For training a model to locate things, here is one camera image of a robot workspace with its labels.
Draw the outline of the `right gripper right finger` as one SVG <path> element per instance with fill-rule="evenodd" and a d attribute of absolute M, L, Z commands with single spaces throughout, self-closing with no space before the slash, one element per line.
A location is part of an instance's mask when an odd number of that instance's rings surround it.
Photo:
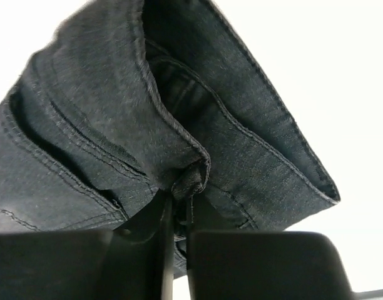
<path fill-rule="evenodd" d="M 310 232 L 195 231 L 192 299 L 353 299 L 331 241 Z"/>

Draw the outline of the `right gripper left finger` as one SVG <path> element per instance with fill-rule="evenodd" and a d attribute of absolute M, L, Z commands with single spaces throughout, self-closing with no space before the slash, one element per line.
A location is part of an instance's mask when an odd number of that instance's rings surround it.
<path fill-rule="evenodd" d="M 172 198 L 114 230 L 0 234 L 0 299 L 171 299 Z"/>

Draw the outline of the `black trousers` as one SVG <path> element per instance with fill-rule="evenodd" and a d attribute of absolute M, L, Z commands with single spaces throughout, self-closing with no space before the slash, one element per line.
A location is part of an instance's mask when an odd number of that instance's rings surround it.
<path fill-rule="evenodd" d="M 0 232 L 115 228 L 158 190 L 238 229 L 283 230 L 339 192 L 211 1 L 93 1 L 0 103 Z"/>

